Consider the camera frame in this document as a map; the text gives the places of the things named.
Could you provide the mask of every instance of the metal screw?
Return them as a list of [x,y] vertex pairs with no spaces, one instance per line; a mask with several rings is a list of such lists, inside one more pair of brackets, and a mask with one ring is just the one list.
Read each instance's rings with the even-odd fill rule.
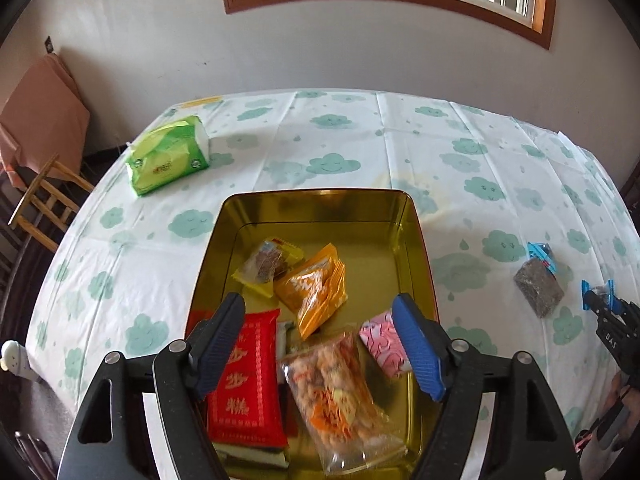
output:
[[108,365],[114,365],[120,360],[119,352],[109,352],[107,356],[104,358],[104,362]]
[[530,365],[533,362],[533,357],[529,352],[518,352],[517,358],[524,365]]
[[187,348],[187,343],[182,339],[176,339],[175,341],[171,341],[169,344],[169,352],[174,352],[176,354],[182,352],[185,348]]
[[469,343],[467,343],[464,339],[454,339],[451,342],[451,348],[453,348],[456,352],[466,352],[469,350]]

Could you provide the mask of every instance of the tissue box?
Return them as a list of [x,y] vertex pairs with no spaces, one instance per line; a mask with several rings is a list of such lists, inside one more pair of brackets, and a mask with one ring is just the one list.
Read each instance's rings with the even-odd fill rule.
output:
[[137,139],[127,159],[131,185],[144,195],[209,167],[209,137],[196,116],[165,124]]

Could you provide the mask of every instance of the gold metal tray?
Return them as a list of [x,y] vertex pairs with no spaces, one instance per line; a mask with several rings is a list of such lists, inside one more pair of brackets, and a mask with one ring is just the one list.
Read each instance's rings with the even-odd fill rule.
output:
[[[410,293],[428,319],[438,320],[420,224],[406,193],[384,189],[293,190],[239,194],[223,203],[196,283],[188,327],[209,317],[228,292],[242,294],[247,312],[279,307],[279,320],[295,320],[277,298],[267,300],[231,278],[268,237],[297,245],[306,257],[329,242],[337,248],[346,266],[349,299],[322,325],[321,333],[357,330],[365,320],[389,309],[399,292]],[[288,347],[299,341],[298,331],[290,330]],[[363,480],[408,478],[431,435],[438,405],[420,391],[413,374],[386,378],[366,348],[358,344],[373,399],[391,418],[409,451],[396,462],[349,476]],[[295,420],[298,426],[298,436],[289,437],[289,469],[231,461],[225,463],[229,476],[243,480],[324,477],[297,407],[290,396],[287,400],[284,418]]]

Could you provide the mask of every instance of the table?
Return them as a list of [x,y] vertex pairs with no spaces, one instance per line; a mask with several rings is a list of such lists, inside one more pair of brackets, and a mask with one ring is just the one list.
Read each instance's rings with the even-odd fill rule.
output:
[[[449,335],[488,354],[530,351],[572,434],[596,417],[615,364],[596,338],[595,316],[581,308],[580,280],[615,278],[618,295],[638,302],[640,238],[590,152],[562,133],[477,108],[355,90],[223,96],[173,106],[149,128],[191,114],[210,138],[210,168],[139,198],[123,153],[72,223],[42,285],[26,347],[73,413],[107,352],[150,354],[184,335],[225,198],[393,187],[414,199]],[[513,282],[527,241],[551,245],[566,289],[543,320]],[[491,412],[487,397],[480,440]],[[159,423],[157,413],[150,418]],[[477,474],[482,454],[474,446],[466,478]],[[167,458],[160,473],[174,478]]]

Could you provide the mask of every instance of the snack wrapper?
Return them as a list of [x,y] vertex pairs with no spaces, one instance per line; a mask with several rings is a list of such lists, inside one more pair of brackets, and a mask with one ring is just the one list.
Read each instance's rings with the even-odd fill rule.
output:
[[290,355],[281,366],[327,475],[372,467],[406,452],[373,402],[352,333]]
[[347,300],[344,263],[332,244],[274,284],[282,303],[296,314],[302,339],[308,338]]
[[218,387],[207,396],[212,441],[255,447],[287,445],[276,384],[279,313],[270,310],[244,316]]
[[549,244],[527,243],[527,260],[513,277],[516,285],[540,319],[553,313],[564,290],[556,278],[556,262]]
[[209,167],[209,137],[197,116],[165,124],[135,140],[127,171],[140,196]]
[[390,310],[365,321],[359,335],[387,377],[399,377],[412,370]]
[[279,238],[263,241],[233,278],[250,289],[273,297],[273,280],[281,278],[305,257],[301,249]]

